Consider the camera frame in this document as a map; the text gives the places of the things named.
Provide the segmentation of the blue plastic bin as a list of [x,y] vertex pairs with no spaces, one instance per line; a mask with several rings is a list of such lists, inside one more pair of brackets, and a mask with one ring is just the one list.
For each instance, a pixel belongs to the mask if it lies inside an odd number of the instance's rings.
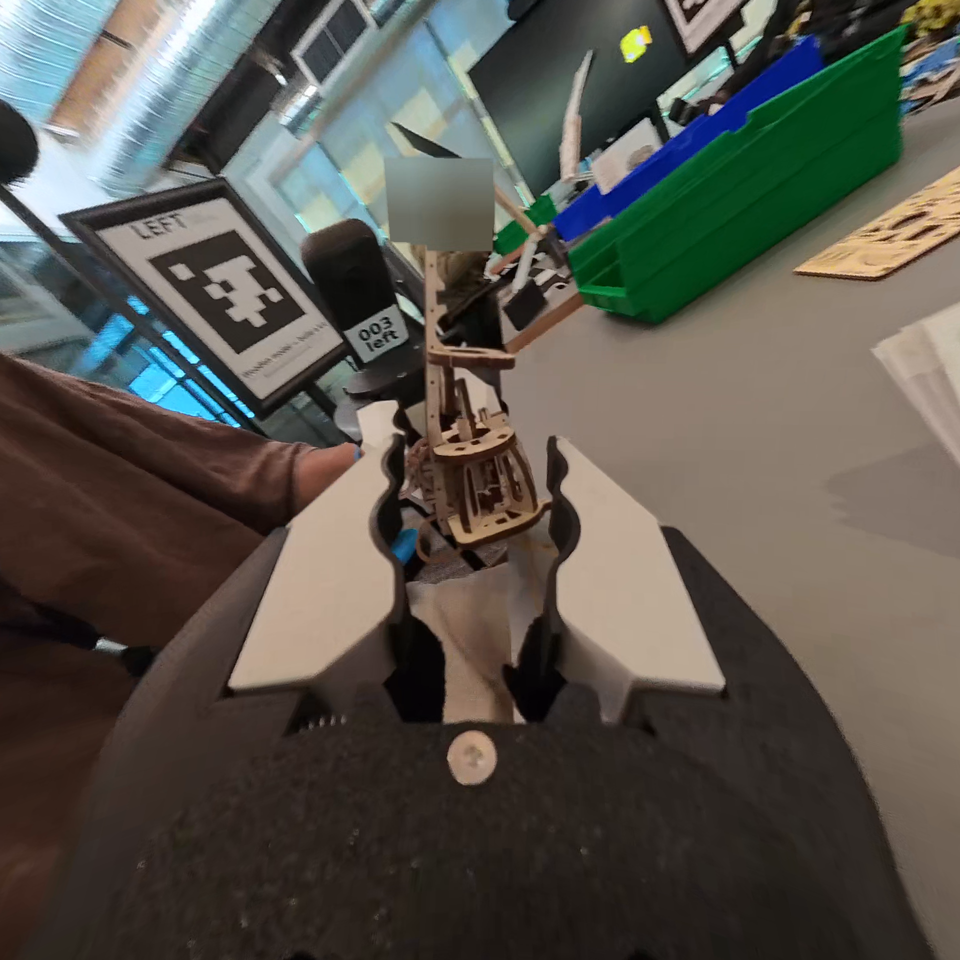
[[608,191],[598,186],[586,190],[554,218],[558,236],[572,243],[605,219],[617,217],[716,138],[743,127],[752,110],[806,81],[822,67],[816,38],[804,38],[717,112],[695,119]]

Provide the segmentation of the white desk stand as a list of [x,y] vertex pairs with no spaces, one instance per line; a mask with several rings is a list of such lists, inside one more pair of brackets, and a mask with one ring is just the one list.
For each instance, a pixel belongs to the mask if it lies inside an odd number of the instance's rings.
[[567,245],[552,223],[543,225],[537,239],[529,236],[507,257],[500,278],[507,281],[501,311],[517,332],[528,330],[537,318],[579,296]]

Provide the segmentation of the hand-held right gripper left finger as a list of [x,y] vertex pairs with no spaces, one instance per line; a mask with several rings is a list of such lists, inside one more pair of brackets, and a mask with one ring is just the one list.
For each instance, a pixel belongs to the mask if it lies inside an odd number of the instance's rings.
[[402,434],[389,434],[290,522],[226,683],[233,694],[354,698],[394,672],[405,588],[397,534],[379,522],[397,505],[403,462]]

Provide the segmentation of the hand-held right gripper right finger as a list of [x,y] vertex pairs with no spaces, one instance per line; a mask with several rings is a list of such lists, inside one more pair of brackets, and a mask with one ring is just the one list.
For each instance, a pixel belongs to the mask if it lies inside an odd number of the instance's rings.
[[546,613],[557,668],[622,722],[640,691],[716,696],[726,678],[651,510],[568,438],[548,442],[551,538],[558,549]]

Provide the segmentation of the person's left forearm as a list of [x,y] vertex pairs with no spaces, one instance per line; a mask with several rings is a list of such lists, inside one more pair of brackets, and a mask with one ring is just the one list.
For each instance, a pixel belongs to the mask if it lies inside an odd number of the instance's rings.
[[330,448],[311,448],[301,453],[294,465],[294,493],[298,501],[309,503],[317,498],[356,462],[341,443]]

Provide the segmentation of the green plastic bin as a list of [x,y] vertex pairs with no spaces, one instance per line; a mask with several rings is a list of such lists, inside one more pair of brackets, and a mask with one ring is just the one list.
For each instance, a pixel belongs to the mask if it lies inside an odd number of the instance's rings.
[[757,106],[575,246],[583,303],[661,323],[898,162],[906,33]]

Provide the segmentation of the white photo sheet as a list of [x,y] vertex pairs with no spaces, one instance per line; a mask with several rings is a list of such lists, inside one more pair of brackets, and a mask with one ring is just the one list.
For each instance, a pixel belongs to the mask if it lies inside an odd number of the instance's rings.
[[663,141],[652,121],[648,117],[642,118],[592,162],[594,181],[600,192],[612,191],[662,146]]

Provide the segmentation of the white paper stand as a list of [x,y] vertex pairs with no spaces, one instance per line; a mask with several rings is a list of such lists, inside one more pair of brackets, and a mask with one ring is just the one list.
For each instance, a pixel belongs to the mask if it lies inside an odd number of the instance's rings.
[[593,57],[594,50],[588,49],[573,75],[569,97],[563,113],[558,146],[558,171],[560,181],[566,185],[576,184],[587,177],[585,174],[579,173],[582,160],[581,103]]

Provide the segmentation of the wooden parts sheet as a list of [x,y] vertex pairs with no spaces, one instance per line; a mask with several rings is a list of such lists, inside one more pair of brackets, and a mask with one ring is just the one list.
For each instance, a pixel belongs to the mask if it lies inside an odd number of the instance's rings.
[[797,276],[875,282],[892,276],[959,235],[959,169],[794,269]]

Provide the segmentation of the silver ventilation duct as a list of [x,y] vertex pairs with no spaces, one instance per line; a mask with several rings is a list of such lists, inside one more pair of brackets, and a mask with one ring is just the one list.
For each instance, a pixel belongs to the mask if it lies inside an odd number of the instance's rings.
[[1,96],[34,126],[92,149],[164,78],[194,2],[3,1]]

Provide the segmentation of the large black monitor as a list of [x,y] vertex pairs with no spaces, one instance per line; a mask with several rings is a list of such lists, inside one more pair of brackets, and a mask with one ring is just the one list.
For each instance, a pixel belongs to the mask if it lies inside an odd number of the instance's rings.
[[[625,63],[620,39],[647,25],[653,42]],[[523,182],[538,197],[560,179],[559,146],[573,75],[593,58],[582,93],[582,157],[642,120],[690,68],[663,2],[543,1],[515,21],[469,78]]]

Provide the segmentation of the wooden model assembly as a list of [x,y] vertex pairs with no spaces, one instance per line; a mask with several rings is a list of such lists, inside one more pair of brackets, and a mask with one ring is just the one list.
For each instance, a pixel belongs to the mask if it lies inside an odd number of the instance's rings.
[[448,307],[439,254],[424,251],[425,497],[441,534],[459,549],[500,542],[535,526],[551,501],[538,497],[530,463],[509,415],[474,407],[459,370],[509,370],[503,349],[445,345],[440,323]]

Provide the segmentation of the white vent grille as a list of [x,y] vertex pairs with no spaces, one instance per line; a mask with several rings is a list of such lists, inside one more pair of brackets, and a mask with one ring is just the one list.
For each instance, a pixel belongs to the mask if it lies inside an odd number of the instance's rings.
[[324,93],[377,30],[365,2],[328,2],[294,44],[291,57],[308,84]]

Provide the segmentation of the black framed tag sign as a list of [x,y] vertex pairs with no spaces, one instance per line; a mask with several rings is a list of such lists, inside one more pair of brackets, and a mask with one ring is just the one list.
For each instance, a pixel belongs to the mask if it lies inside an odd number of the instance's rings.
[[350,354],[302,266],[222,177],[59,219],[258,418]]
[[746,1],[663,1],[683,49],[690,58],[719,38],[731,24],[743,26],[741,11]]

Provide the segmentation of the instruction booklet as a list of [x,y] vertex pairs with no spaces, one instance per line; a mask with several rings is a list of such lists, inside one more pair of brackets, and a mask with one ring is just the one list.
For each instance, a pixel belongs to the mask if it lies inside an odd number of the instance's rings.
[[871,354],[958,465],[959,304],[907,324]]

